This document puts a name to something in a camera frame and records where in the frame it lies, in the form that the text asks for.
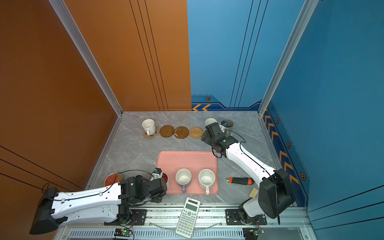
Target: woven rattan coaster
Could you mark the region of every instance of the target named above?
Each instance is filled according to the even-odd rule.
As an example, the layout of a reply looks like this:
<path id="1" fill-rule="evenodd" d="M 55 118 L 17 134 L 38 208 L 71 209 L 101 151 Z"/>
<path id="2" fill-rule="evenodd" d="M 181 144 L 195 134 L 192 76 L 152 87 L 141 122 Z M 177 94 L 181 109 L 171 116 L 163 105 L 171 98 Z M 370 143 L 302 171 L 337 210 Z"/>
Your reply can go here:
<path id="1" fill-rule="evenodd" d="M 200 127 L 193 127 L 189 130 L 189 135 L 192 138 L 201 138 L 204 134 L 204 130 Z"/>

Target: white mug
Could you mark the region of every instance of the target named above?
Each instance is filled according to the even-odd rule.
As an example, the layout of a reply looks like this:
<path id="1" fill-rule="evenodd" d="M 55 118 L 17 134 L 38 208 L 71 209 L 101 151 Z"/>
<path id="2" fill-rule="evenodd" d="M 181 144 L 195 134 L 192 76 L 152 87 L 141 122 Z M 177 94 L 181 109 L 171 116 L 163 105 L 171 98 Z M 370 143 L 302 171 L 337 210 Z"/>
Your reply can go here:
<path id="1" fill-rule="evenodd" d="M 205 194 L 209 195 L 209 189 L 214 185 L 215 174 L 209 170 L 204 169 L 199 173 L 199 185 L 202 189 L 205 189 Z"/>
<path id="2" fill-rule="evenodd" d="M 176 173 L 176 182 L 180 185 L 185 194 L 185 189 L 190 185 L 192 174 L 188 169 L 180 169 Z"/>
<path id="3" fill-rule="evenodd" d="M 214 118 L 208 118 L 208 119 L 205 121 L 205 125 L 208 126 L 209 124 L 214 123 L 214 122 L 217 122 L 216 119 L 214 119 Z"/>
<path id="4" fill-rule="evenodd" d="M 148 136 L 153 135 L 156 132 L 155 122 L 152 119 L 144 120 L 141 126 L 144 128 L 144 131 Z"/>

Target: mug with purple handle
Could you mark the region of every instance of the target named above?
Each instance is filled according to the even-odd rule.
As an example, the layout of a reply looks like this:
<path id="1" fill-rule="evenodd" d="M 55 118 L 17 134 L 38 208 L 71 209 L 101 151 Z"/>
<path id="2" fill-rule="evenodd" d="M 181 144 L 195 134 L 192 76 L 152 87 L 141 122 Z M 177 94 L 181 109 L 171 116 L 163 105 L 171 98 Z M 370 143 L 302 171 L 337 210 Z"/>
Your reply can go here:
<path id="1" fill-rule="evenodd" d="M 189 186 L 192 179 L 192 174 L 188 169 L 180 169 L 176 173 L 176 182 L 183 188 L 183 194 L 185 189 Z"/>

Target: black line stripe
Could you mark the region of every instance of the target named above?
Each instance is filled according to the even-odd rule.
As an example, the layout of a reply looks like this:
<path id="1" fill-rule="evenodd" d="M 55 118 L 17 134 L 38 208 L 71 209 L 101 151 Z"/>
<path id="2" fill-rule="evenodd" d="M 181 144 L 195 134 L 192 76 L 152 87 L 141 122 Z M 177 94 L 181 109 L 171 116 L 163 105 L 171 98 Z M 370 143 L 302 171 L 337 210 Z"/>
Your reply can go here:
<path id="1" fill-rule="evenodd" d="M 136 23 L 137 33 L 139 34 L 139 38 L 140 38 L 141 47 L 143 48 L 143 53 L 144 53 L 145 61 L 146 61 L 146 63 L 147 63 L 147 68 L 148 68 L 148 72 L 149 72 L 149 77 L 151 78 L 151 82 L 152 82 L 153 91 L 154 91 L 154 93 L 155 93 L 155 97 L 156 97 L 157 106 L 159 107 L 159 111 L 161 111 L 161 110 L 160 110 L 160 105 L 159 105 L 159 100 L 157 99 L 157 95 L 156 95 L 156 91 L 155 91 L 155 85 L 153 85 L 153 80 L 152 80 L 151 71 L 149 70 L 149 65 L 148 65 L 147 57 L 146 57 L 146 55 L 145 55 L 145 51 L 144 51 L 143 42 L 141 41 L 141 36 L 140 36 L 140 32 L 139 32 L 139 27 L 137 26 L 137 22 L 136 22 L 135 13 L 133 12 L 133 7 L 132 7 L 132 3 L 131 3 L 131 0 L 129 0 L 129 4 L 131 5 L 131 9 L 132 9 L 133 18 L 134 18 L 134 20 L 135 20 L 135 23 Z"/>
<path id="2" fill-rule="evenodd" d="M 233 98 L 233 93 L 234 93 L 234 91 L 235 91 L 237 73 L 238 73 L 238 71 L 239 71 L 239 67 L 240 67 L 241 55 L 243 54 L 243 48 L 244 48 L 244 43 L 245 43 L 245 36 L 247 35 L 248 24 L 249 24 L 249 18 L 251 17 L 251 12 L 252 12 L 252 6 L 253 6 L 253 0 L 252 0 L 252 4 L 251 4 L 251 10 L 249 11 L 249 17 L 248 17 L 248 22 L 247 22 L 247 28 L 245 29 L 244 40 L 243 40 L 243 46 L 241 47 L 240 59 L 239 59 L 239 64 L 238 64 L 238 66 L 237 66 L 236 77 L 235 77 L 235 83 L 233 84 L 233 90 L 232 90 L 231 102 L 229 103 L 229 107 L 231 107 L 231 105 L 232 105 L 232 98 Z"/>
<path id="3" fill-rule="evenodd" d="M 153 58 L 152 58 L 152 53 L 151 53 L 151 47 L 149 46 L 149 41 L 148 41 L 147 31 L 145 30 L 145 26 L 144 26 L 143 15 L 141 14 L 141 9 L 140 9 L 139 0 L 137 0 L 137 5 L 139 6 L 139 12 L 140 12 L 140 16 L 141 16 L 141 22 L 143 23 L 143 28 L 144 28 L 145 38 L 147 39 L 149 55 L 151 56 L 151 61 L 152 61 L 152 66 L 153 66 L 153 71 L 155 72 L 155 78 L 156 78 L 157 88 L 159 89 L 159 94 L 160 94 L 161 104 L 163 105 L 163 109 L 165 110 L 164 102 L 163 102 L 163 97 L 161 96 L 161 91 L 160 91 L 160 87 L 159 87 L 159 81 L 158 81 L 158 79 L 157 79 L 157 74 L 156 74 L 155 64 L 153 63 Z"/>
<path id="4" fill-rule="evenodd" d="M 151 21 L 149 20 L 149 14 L 148 14 L 148 8 L 147 8 L 147 2 L 146 2 L 146 0 L 144 0 L 144 3 L 145 3 L 145 8 L 147 9 L 147 16 L 148 16 L 148 21 L 149 21 L 149 27 L 150 27 L 150 29 L 151 29 L 152 40 L 153 40 L 153 46 L 155 47 L 155 55 L 156 55 L 156 59 L 157 59 L 157 65 L 159 66 L 159 72 L 160 72 L 161 84 L 163 85 L 164 98 L 166 99 L 167 110 L 169 111 L 169 108 L 168 108 L 168 102 L 167 102 L 166 90 L 165 90 L 165 88 L 164 88 L 163 77 L 162 77 L 162 75 L 161 75 L 160 63 L 159 63 L 159 58 L 158 58 L 158 56 L 157 56 L 156 44 L 155 44 L 155 39 L 154 39 L 154 37 L 153 37 L 153 32 L 152 32 L 152 27 L 151 27 Z"/>
<path id="5" fill-rule="evenodd" d="M 266 10 L 266 7 L 268 6 L 268 1 L 269 1 L 269 0 L 267 0 L 266 5 L 265 5 L 265 9 L 264 9 L 264 14 L 263 14 L 262 22 L 260 23 L 259 33 L 257 33 L 257 38 L 256 38 L 255 46 L 254 46 L 254 48 L 253 48 L 251 61 L 249 62 L 247 75 L 245 76 L 244 85 L 243 85 L 243 90 L 241 91 L 241 96 L 240 96 L 239 104 L 237 105 L 237 107 L 240 106 L 241 97 L 243 96 L 245 83 L 246 83 L 246 81 L 247 81 L 247 77 L 248 77 L 248 73 L 249 73 L 249 68 L 251 67 L 251 63 L 252 63 L 252 59 L 253 59 L 253 54 L 255 53 L 255 48 L 256 48 L 257 40 L 259 39 L 260 29 L 262 28 L 262 24 L 263 24 L 263 20 L 264 20 L 264 15 L 265 15 L 265 10 Z"/>
<path id="6" fill-rule="evenodd" d="M 237 96 L 238 96 L 238 94 L 239 94 L 240 85 L 241 85 L 241 79 L 243 78 L 243 73 L 244 73 L 245 64 L 247 63 L 249 47 L 251 46 L 252 36 L 253 36 L 253 31 L 255 30 L 256 20 L 257 20 L 257 16 L 259 15 L 259 9 L 260 9 L 260 4 L 261 4 L 261 2 L 262 2 L 262 1 L 260 0 L 259 8 L 257 8 L 257 13 L 256 13 L 256 18 L 255 18 L 255 23 L 253 24 L 253 29 L 252 29 L 251 39 L 249 40 L 248 50 L 247 50 L 247 54 L 246 54 L 246 56 L 245 56 L 245 61 L 244 61 L 244 66 L 243 66 L 243 71 L 242 71 L 242 73 L 241 73 L 240 82 L 239 82 L 239 88 L 237 89 L 237 94 L 236 94 L 236 99 L 235 99 L 234 107 L 236 106 Z"/>
<path id="7" fill-rule="evenodd" d="M 316 230 L 322 230 L 322 229 L 327 229 L 327 228 L 332 228 L 332 227 L 345 226 L 345 225 L 354 224 L 354 223 L 368 222 L 368 221 L 378 220 L 378 219 L 382 219 L 382 218 L 384 218 L 384 217 L 377 217 L 377 218 L 367 219 L 367 220 L 363 220 L 363 221 L 345 223 L 345 224 L 340 224 L 340 225 L 331 226 L 331 227 L 323 227 L 323 228 L 318 228 L 318 229 L 314 229 L 314 230 L 316 231 Z"/>
<path id="8" fill-rule="evenodd" d="M 221 102 L 211 102 L 211 103 L 220 103 L 220 105 L 221 105 L 223 108 L 225 108 L 225 109 L 250 109 L 251 107 L 253 107 L 253 106 L 255 106 L 256 104 L 261 103 L 261 102 L 256 102 L 256 103 L 252 104 L 252 105 L 249 106 L 249 107 L 243 107 L 243 108 L 235 108 L 235 107 L 233 107 L 233 108 L 227 108 L 227 107 L 224 106 Z M 204 104 L 207 104 L 207 103 L 192 102 L 192 104 L 196 104 L 196 105 L 201 104 L 201 105 L 204 105 Z"/>
<path id="9" fill-rule="evenodd" d="M 372 189 L 370 189 L 370 190 L 367 190 L 367 191 L 365 191 L 365 192 L 362 192 L 362 193 L 359 193 L 359 194 L 356 194 L 356 195 L 353 195 L 353 196 L 350 196 L 350 197 L 347 197 L 347 198 L 341 199 L 341 200 L 339 200 L 339 201 L 337 201 L 337 202 L 333 202 L 333 203 L 331 203 L 331 204 L 328 204 L 328 205 L 325 205 L 325 206 L 322 206 L 322 207 L 319 207 L 319 208 L 313 209 L 313 210 L 309 211 L 308 213 L 310 213 L 310 212 L 313 212 L 313 211 L 316 211 L 316 210 L 319 210 L 319 209 L 322 209 L 323 207 L 328 207 L 328 206 L 330 206 L 330 205 L 332 205 L 332 204 L 336 204 L 336 203 L 338 203 L 338 202 L 341 202 L 341 201 L 344 201 L 344 200 L 347 200 L 347 199 L 350 199 L 350 198 L 356 197 L 356 196 L 358 196 L 358 195 L 361 195 L 361 194 L 364 194 L 364 193 L 367 193 L 367 192 L 370 192 L 370 191 L 373 191 L 373 190 L 379 189 L 379 188 L 381 188 L 381 187 L 384 187 L 384 185 L 381 185 L 381 186 L 378 186 L 378 187 L 372 188 Z"/>
<path id="10" fill-rule="evenodd" d="M 6 176 L 6 177 L 12 178 L 12 179 L 14 179 L 14 180 L 16 180 L 16 181 L 19 181 L 19 182 L 25 183 L 26 185 L 29 185 L 29 186 L 32 186 L 32 187 L 35 187 L 35 188 L 37 188 L 37 189 L 40 189 L 40 190 L 41 190 L 41 188 L 39 188 L 39 187 L 36 187 L 36 186 L 34 186 L 34 185 L 32 185 L 32 184 L 29 184 L 29 183 L 23 182 L 23 181 L 21 181 L 21 180 L 18 180 L 18 179 L 14 178 L 14 177 L 10 177 L 10 176 L 8 176 L 8 175 L 5 175 L 5 174 L 3 174 L 3 173 L 0 173 L 0 174 L 1 174 L 1 175 L 3 175 L 3 176 Z"/>
<path id="11" fill-rule="evenodd" d="M 3 162 L 8 163 L 9 165 L 12 165 L 12 166 L 14 166 L 14 167 L 17 167 L 18 169 L 21 169 L 21 170 L 23 170 L 23 171 L 25 171 L 25 172 L 27 172 L 27 173 L 30 173 L 30 174 L 32 174 L 32 175 L 38 177 L 38 178 L 41 178 L 41 179 L 43 179 L 43 180 L 45 180 L 45 181 L 47 181 L 47 182 L 50 182 L 50 183 L 52 183 L 52 184 L 54 184 L 54 185 L 56 185 L 56 186 L 62 187 L 62 186 L 60 186 L 59 184 L 56 184 L 56 183 L 51 182 L 51 181 L 49 181 L 49 180 L 47 180 L 47 179 L 45 179 L 45 178 L 42 178 L 42 177 L 40 177 L 40 176 L 37 176 L 36 174 L 33 174 L 33 173 L 31 173 L 31 172 L 29 172 L 29 171 L 27 171 L 27 170 L 22 169 L 21 167 L 18 167 L 18 166 L 16 166 L 16 165 L 13 165 L 12 163 L 7 162 L 7 161 L 5 161 L 5 160 L 3 160 L 3 159 L 1 159 L 1 158 L 0 158 L 0 160 L 3 161 Z M 64 188 L 65 190 L 68 190 L 69 192 L 74 192 L 74 191 L 71 191 L 71 190 L 69 190 L 69 189 L 66 189 L 65 187 L 62 187 L 62 188 Z"/>
<path id="12" fill-rule="evenodd" d="M 359 207 L 359 208 L 352 209 L 352 210 L 348 210 L 348 211 L 341 212 L 341 213 L 338 213 L 338 214 L 333 214 L 333 215 L 328 216 L 328 217 L 333 217 L 333 216 L 336 216 L 336 215 L 339 215 L 339 214 L 344 214 L 344 213 L 347 213 L 347 212 L 352 212 L 352 211 L 355 211 L 355 210 L 364 209 L 364 208 L 366 208 L 366 207 L 371 207 L 371 206 L 379 205 L 379 204 L 382 204 L 382 203 L 384 203 L 384 202 L 378 202 L 378 203 L 371 204 L 371 205 L 368 205 L 368 206 Z M 311 222 L 313 222 L 313 221 L 317 221 L 317 220 L 321 220 L 321 219 L 325 219 L 325 218 L 327 218 L 327 217 L 322 217 L 322 218 L 319 218 L 319 219 L 311 220 Z"/>
<path id="13" fill-rule="evenodd" d="M 66 180 L 65 178 L 63 178 L 63 177 L 60 177 L 59 175 L 57 175 L 57 174 L 54 174 L 53 172 L 51 172 L 51 171 L 49 171 L 49 170 L 47 170 L 47 169 L 43 168 L 42 166 L 40 166 L 40 165 L 38 165 L 38 164 L 36 164 L 36 163 L 34 163 L 34 162 L 32 162 L 32 161 L 29 161 L 29 160 L 28 160 L 28 159 L 26 159 L 25 157 L 22 157 L 22 156 L 20 156 L 19 154 L 15 153 L 15 152 L 12 152 L 12 151 L 11 151 L 11 150 L 9 150 L 8 148 L 5 148 L 5 147 L 3 147 L 3 146 L 1 146 L 1 145 L 0 145 L 0 147 L 2 147 L 3 149 L 5 149 L 5 150 L 7 150 L 7 151 L 9 151 L 9 152 L 11 152 L 11 153 L 13 153 L 13 154 L 15 154 L 15 155 L 16 155 L 16 156 L 18 156 L 18 157 L 21 157 L 22 159 L 24 159 L 24 160 L 26 160 L 26 161 L 28 161 L 28 162 L 30 162 L 30 163 L 32 163 L 32 164 L 34 164 L 34 165 L 36 165 L 36 166 L 40 167 L 40 168 L 42 168 L 42 169 L 46 170 L 47 172 L 50 172 L 50 173 L 52 173 L 53 175 L 55 175 L 55 176 L 57 176 L 57 177 L 59 177 L 59 178 L 61 178 L 61 179 L 64 179 L 65 181 L 67 181 L 67 182 L 69 182 L 69 183 L 72 183 L 73 185 L 75 185 L 75 186 L 77 186 L 77 187 L 79 187 L 79 188 L 83 189 L 83 188 L 82 188 L 82 187 L 80 187 L 79 185 L 76 185 L 76 184 L 74 184 L 73 182 L 71 182 L 71 181 L 68 181 L 68 180 Z"/>

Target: vent grille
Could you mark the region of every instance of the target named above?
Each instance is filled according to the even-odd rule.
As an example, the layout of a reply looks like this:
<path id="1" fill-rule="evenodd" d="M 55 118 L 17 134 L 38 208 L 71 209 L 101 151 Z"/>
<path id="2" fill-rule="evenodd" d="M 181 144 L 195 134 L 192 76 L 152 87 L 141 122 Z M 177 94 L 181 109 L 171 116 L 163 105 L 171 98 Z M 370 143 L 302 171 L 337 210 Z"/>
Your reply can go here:
<path id="1" fill-rule="evenodd" d="M 111 239 L 113 237 L 114 228 L 73 228 L 69 234 L 69 239 L 80 238 L 101 238 Z"/>
<path id="2" fill-rule="evenodd" d="M 163 230 L 136 230 L 134 231 L 135 238 L 146 239 L 146 238 L 183 238 L 172 231 Z M 218 237 L 228 238 L 242 237 L 243 232 L 237 229 L 231 228 L 230 230 L 207 230 L 201 232 L 193 232 L 193 237 Z"/>
<path id="3" fill-rule="evenodd" d="M 113 239 L 115 228 L 72 228 L 68 240 L 77 239 Z M 175 231 L 155 229 L 155 228 L 137 228 L 134 229 L 135 240 L 156 240 L 156 239 L 185 239 L 176 234 Z M 241 228 L 219 228 L 206 231 L 194 231 L 192 236 L 195 239 L 244 239 Z"/>

